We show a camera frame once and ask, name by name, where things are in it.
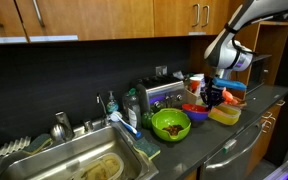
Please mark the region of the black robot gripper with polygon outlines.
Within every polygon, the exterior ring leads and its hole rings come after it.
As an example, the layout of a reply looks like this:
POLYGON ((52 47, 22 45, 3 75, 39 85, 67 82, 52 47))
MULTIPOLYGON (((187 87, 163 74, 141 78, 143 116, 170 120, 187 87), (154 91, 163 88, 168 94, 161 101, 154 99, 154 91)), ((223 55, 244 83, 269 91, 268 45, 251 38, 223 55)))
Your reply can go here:
POLYGON ((205 86, 201 88, 200 96, 206 107, 212 109, 225 101, 222 92, 222 89, 214 87, 211 77, 206 77, 205 86))

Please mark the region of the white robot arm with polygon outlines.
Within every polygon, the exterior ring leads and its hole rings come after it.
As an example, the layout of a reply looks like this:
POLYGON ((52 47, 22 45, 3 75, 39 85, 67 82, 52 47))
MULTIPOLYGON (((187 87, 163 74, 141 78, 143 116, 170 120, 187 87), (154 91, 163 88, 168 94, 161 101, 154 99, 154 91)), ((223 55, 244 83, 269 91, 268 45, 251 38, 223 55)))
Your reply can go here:
POLYGON ((206 64, 213 69, 200 95, 208 109, 225 101, 223 90, 246 91, 247 85, 230 79, 232 71, 246 70, 256 52, 242 45, 239 38, 249 26, 288 14, 288 0, 243 0, 221 32, 204 53, 206 64))

